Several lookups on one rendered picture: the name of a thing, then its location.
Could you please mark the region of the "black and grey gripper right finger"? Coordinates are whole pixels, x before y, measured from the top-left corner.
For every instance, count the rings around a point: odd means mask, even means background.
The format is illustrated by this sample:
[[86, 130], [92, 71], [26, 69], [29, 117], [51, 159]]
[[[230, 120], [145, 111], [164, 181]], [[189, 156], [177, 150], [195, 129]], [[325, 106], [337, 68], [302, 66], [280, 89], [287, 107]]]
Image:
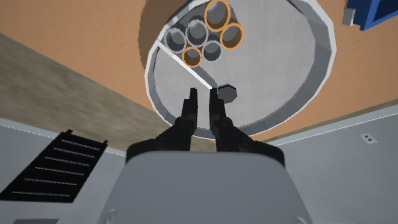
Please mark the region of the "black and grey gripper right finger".
[[215, 136], [217, 152], [256, 153], [275, 159], [285, 167], [283, 151], [273, 145], [254, 141], [233, 125], [226, 117], [224, 100], [218, 99], [217, 88], [210, 89], [209, 98], [210, 131]]

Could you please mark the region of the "grey cylinder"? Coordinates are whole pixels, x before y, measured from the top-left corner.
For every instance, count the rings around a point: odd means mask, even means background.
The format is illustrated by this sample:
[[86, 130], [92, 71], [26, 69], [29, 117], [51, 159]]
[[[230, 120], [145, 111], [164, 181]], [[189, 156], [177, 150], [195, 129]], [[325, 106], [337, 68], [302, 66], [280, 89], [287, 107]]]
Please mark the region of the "grey cylinder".
[[[205, 51], [204, 48], [209, 43], [217, 43], [219, 45], [219, 47], [218, 47], [216, 52], [208, 53], [208, 52]], [[223, 53], [223, 49], [222, 49], [222, 45], [220, 43], [219, 37], [217, 35], [215, 35], [215, 34], [209, 34], [207, 42], [202, 46], [202, 57], [203, 57], [203, 59], [206, 62], [214, 63], [214, 62], [218, 61], [221, 58], [222, 53]]]
[[[205, 33], [205, 35], [202, 37], [202, 38], [194, 38], [192, 35], [191, 35], [191, 33], [190, 33], [190, 30], [189, 30], [189, 26], [191, 25], [191, 24], [193, 24], [193, 23], [196, 23], [196, 22], [198, 22], [198, 23], [201, 23], [204, 27], [205, 27], [205, 29], [206, 29], [206, 33]], [[186, 36], [186, 40], [188, 41], [188, 43], [191, 45], [191, 46], [193, 46], [193, 47], [201, 47], [201, 46], [203, 46], [206, 42], [207, 42], [207, 39], [208, 39], [208, 27], [206, 26], [206, 24], [205, 24], [205, 20], [204, 20], [204, 17], [202, 17], [202, 16], [200, 16], [200, 15], [195, 15], [195, 16], [193, 16], [190, 20], [189, 20], [189, 22], [188, 22], [188, 24], [187, 24], [187, 27], [186, 27], [186, 31], [185, 31], [185, 36]]]
[[[184, 43], [183, 44], [177, 44], [175, 43], [172, 38], [171, 38], [171, 31], [178, 31], [182, 34], [182, 36], [184, 37]], [[166, 47], [173, 53], [181, 53], [185, 50], [186, 45], [187, 45], [187, 40], [186, 40], [186, 36], [185, 36], [185, 31], [186, 31], [186, 27], [181, 24], [181, 23], [175, 23], [173, 26], [171, 26], [165, 33], [164, 35], [164, 42]]]

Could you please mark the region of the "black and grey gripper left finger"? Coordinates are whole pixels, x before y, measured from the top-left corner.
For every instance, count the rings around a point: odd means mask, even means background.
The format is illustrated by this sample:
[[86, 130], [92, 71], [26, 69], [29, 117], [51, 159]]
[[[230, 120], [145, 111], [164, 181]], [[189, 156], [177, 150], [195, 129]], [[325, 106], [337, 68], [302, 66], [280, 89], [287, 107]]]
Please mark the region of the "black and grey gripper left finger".
[[190, 89], [189, 99], [184, 99], [182, 114], [173, 126], [158, 135], [128, 147], [126, 163], [136, 155], [150, 151], [190, 151], [191, 136], [197, 131], [198, 96], [197, 89]]

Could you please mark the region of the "bronze bushing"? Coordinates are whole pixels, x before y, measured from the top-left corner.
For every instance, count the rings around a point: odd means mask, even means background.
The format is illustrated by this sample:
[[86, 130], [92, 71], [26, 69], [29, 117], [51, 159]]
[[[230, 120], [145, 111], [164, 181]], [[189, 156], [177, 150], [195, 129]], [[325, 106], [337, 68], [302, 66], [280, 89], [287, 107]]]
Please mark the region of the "bronze bushing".
[[[186, 50], [188, 49], [195, 49], [199, 52], [199, 56], [196, 58], [192, 58], [190, 56], [187, 55]], [[193, 47], [191, 46], [188, 42], [186, 45], [185, 50], [182, 53], [182, 60], [184, 62], [184, 64], [186, 64], [188, 67], [197, 67], [201, 61], [202, 61], [202, 47]]]
[[[214, 3], [214, 2], [216, 2], [216, 1], [221, 1], [221, 2], [224, 3], [225, 14], [224, 14], [223, 19], [219, 23], [212, 24], [207, 19], [207, 11], [208, 11], [210, 5], [212, 3]], [[227, 24], [229, 22], [230, 15], [231, 15], [230, 14], [230, 7], [229, 7], [229, 4], [228, 4], [228, 2], [226, 0], [210, 0], [210, 1], [207, 2], [206, 6], [205, 6], [205, 11], [204, 11], [205, 24], [208, 27], [208, 29], [213, 31], [213, 32], [218, 32], [218, 31], [223, 30], [227, 26]]]
[[[230, 26], [237, 26], [237, 34], [235, 35], [235, 37], [232, 40], [225, 41], [222, 39], [222, 35], [223, 35], [224, 31]], [[243, 41], [244, 30], [243, 30], [242, 26], [238, 23], [237, 20], [230, 18], [227, 26], [223, 30], [219, 31], [218, 35], [219, 35], [219, 39], [220, 39], [220, 43], [221, 43], [222, 47], [226, 50], [233, 50], [233, 49], [237, 48]]]

